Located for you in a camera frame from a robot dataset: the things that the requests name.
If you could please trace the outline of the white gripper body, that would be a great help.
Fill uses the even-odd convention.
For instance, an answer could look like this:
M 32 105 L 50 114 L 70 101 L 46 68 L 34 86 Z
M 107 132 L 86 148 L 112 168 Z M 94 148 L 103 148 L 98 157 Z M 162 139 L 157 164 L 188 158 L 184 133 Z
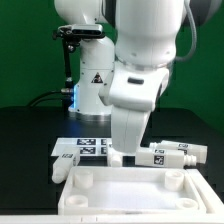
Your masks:
M 114 149 L 124 154 L 134 154 L 140 147 L 149 116 L 149 112 L 113 108 L 111 137 Z

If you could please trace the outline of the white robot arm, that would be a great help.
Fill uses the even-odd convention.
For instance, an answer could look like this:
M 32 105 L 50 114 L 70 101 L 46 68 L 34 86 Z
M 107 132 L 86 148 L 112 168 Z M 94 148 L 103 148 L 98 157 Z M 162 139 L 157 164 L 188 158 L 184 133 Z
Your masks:
M 111 117 L 112 145 L 133 154 L 176 61 L 223 0 L 54 0 L 67 52 L 80 49 L 75 113 Z

